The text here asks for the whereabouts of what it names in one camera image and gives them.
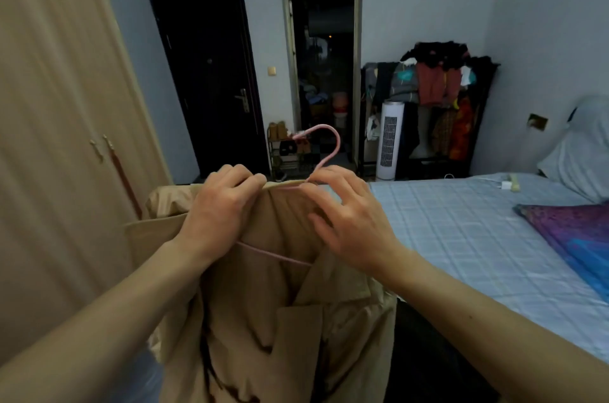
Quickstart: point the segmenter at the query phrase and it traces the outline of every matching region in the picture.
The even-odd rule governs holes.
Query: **mattress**
[[[560,258],[516,204],[590,201],[549,179],[505,174],[371,183],[396,236],[436,267],[609,362],[609,305]]]

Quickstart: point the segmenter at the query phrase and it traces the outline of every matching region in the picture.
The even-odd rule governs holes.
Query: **folded blanket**
[[[609,302],[609,201],[514,207],[605,302]]]

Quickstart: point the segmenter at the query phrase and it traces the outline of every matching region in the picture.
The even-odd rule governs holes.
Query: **door frame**
[[[300,122],[300,97],[298,88],[298,71],[296,66],[296,45],[294,40],[294,26],[292,19],[292,0],[282,0],[285,22],[285,41],[287,43],[287,63],[290,75],[290,88],[292,91],[293,126],[296,131],[302,129]],[[353,97],[352,97],[352,125],[353,125],[353,161],[359,161],[359,93],[361,79],[361,22],[362,0],[354,0],[353,4]]]
[[[161,37],[161,41],[163,42],[163,48],[165,51],[165,59],[167,60],[167,65],[169,66],[169,69],[171,71],[171,77],[172,77],[172,81],[175,86],[175,92],[177,94],[177,97],[178,97],[178,100],[180,103],[180,108],[182,110],[182,116],[184,116],[184,118],[185,118],[188,135],[189,135],[189,137],[191,137],[192,132],[191,132],[189,123],[187,121],[187,112],[188,112],[187,101],[180,94],[180,91],[178,90],[178,86],[176,85],[176,81],[174,78],[174,71],[173,71],[173,67],[172,67],[172,61],[169,58],[169,55],[171,54],[171,51],[172,51],[171,42],[169,41],[169,38],[167,37],[167,33],[164,29],[162,17],[159,16],[158,11],[156,9],[156,7],[157,7],[156,2],[157,2],[157,0],[150,0],[150,6],[152,7],[152,13],[155,16],[156,26],[158,28],[159,35]],[[248,103],[249,103],[250,109],[252,110],[252,114],[253,114],[253,118],[254,118],[254,125],[255,125],[255,130],[256,130],[256,137],[258,138],[258,142],[261,145],[261,151],[264,151],[267,155],[266,161],[264,161],[264,163],[263,163],[263,161],[261,161],[261,164],[264,164],[266,166],[266,168],[262,171],[262,173],[268,176],[268,175],[270,175],[270,156],[269,156],[269,151],[268,151],[268,146],[267,146],[266,130],[264,128],[264,123],[263,123],[262,107],[260,105],[260,93],[258,91],[258,80],[256,78],[256,69],[255,69],[256,67],[254,64],[254,55],[252,52],[252,38],[250,37],[250,27],[249,27],[249,23],[248,23],[248,19],[247,19],[247,10],[246,10],[246,1],[245,0],[239,0],[239,8],[240,8],[240,12],[242,15],[242,21],[244,24],[244,27],[241,30],[241,41],[243,44],[243,51],[245,53],[245,58],[246,58],[246,71],[248,74],[248,82],[249,82],[248,91],[246,92],[246,97],[248,98]],[[201,169],[201,166],[199,164],[199,157],[197,156],[197,152],[195,152],[195,156],[197,157],[197,164],[199,165],[199,169]]]

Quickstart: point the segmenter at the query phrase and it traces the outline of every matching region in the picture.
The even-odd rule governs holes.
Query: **pink hanger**
[[[333,128],[331,125],[329,124],[318,124],[316,126],[310,127],[307,130],[301,131],[297,134],[294,134],[292,136],[292,138],[294,140],[298,140],[301,139],[305,136],[307,136],[308,134],[310,134],[311,132],[314,132],[318,129],[329,129],[332,131],[332,133],[334,133],[334,135],[336,136],[336,147],[334,148],[334,151],[332,153],[330,153],[329,155],[327,155],[324,159],[322,159],[319,164],[317,164],[317,166],[315,167],[315,169],[313,169],[313,172],[315,172],[317,169],[321,168],[324,166],[324,164],[326,164],[329,160],[331,160],[333,157],[336,156],[336,154],[339,152],[340,149],[340,135],[338,133],[338,131]],[[281,190],[294,190],[297,189],[298,186],[287,186],[287,187],[281,187]],[[303,261],[297,261],[296,259],[291,259],[289,257],[285,257],[285,256],[280,256],[279,254],[275,254],[275,253],[270,253],[268,251],[264,251],[262,249],[258,249],[255,248],[254,246],[250,246],[248,244],[245,244],[243,241],[237,241],[237,244],[240,246],[243,246],[246,249],[249,249],[251,251],[255,251],[257,253],[260,254],[264,254],[265,256],[269,256],[269,257],[274,257],[275,259],[279,259],[280,261],[285,261],[285,262],[292,262],[292,263],[296,263],[298,265],[306,265],[307,267],[310,267],[311,265],[313,265],[312,263],[309,262],[303,262]]]

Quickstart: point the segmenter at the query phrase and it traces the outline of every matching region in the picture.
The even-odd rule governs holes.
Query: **wooden wardrobe door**
[[[141,200],[169,183],[103,0],[2,1],[0,364],[133,269],[135,214],[100,135],[128,145]]]

